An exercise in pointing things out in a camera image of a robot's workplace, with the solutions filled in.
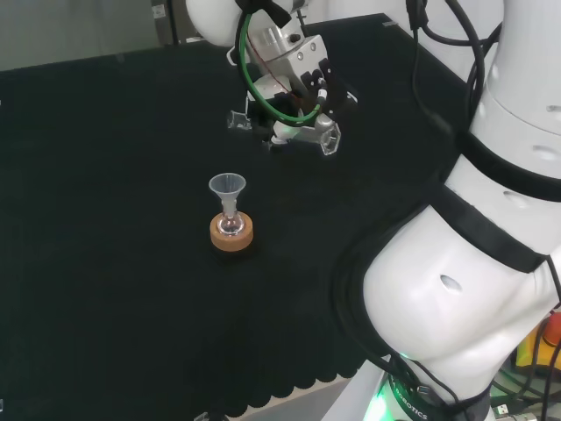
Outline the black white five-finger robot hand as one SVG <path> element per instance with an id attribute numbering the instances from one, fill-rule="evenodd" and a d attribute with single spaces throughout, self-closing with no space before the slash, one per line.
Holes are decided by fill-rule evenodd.
<path id="1" fill-rule="evenodd" d="M 248 93 L 246 116 L 252 129 L 263 132 L 274 145 L 301 141 L 320 146 L 325 155 L 334 154 L 342 138 L 339 124 L 356 110 L 358 98 L 331 64 L 323 38 L 315 35 L 300 39 L 277 56 L 262 56 L 267 48 L 255 37 L 249 36 L 246 45 L 251 63 L 261 72 L 253 86 L 277 111 L 303 118 L 318 101 L 322 103 L 312 121 L 293 127 L 269 116 Z"/>

